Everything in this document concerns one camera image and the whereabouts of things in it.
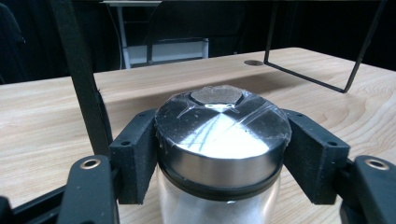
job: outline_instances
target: metal lid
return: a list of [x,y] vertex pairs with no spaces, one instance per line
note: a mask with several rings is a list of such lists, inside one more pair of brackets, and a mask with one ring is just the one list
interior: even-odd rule
[[276,105],[231,86],[171,97],[155,117],[166,173],[218,189],[256,185],[278,175],[290,140]]

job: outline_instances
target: wooden tabletop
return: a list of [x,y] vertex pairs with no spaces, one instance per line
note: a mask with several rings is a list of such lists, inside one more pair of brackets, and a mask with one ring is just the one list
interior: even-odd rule
[[[172,94],[228,84],[306,114],[351,145],[349,158],[396,163],[396,72],[362,64],[342,94],[262,65],[263,52],[95,74],[113,135]],[[272,50],[270,62],[344,87],[353,62],[305,49]],[[66,183],[70,166],[92,154],[70,77],[0,86],[0,194],[12,206]],[[284,168],[273,223],[339,223],[334,206],[311,204]],[[121,223],[161,223],[157,181],[144,205],[120,206]]]

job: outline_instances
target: cylindrical metal container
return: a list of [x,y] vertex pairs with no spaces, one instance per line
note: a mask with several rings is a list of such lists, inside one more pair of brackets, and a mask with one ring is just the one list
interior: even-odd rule
[[291,137],[287,116],[231,86],[173,96],[155,117],[164,223],[265,223]]

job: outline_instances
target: wooden table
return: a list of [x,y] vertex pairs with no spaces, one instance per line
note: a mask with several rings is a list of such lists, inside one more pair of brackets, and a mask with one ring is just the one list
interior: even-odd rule
[[[350,158],[396,163],[396,72],[362,64],[349,93],[271,67],[250,66],[263,52],[95,74],[116,136],[132,117],[172,94],[228,84],[306,114],[352,146]],[[271,61],[342,86],[353,62],[305,49],[271,51]],[[70,166],[92,154],[70,77],[0,86],[0,194],[12,206],[64,185]],[[335,206],[312,205],[282,171],[274,223],[338,223]],[[155,176],[144,205],[122,205],[122,223],[161,223]]]

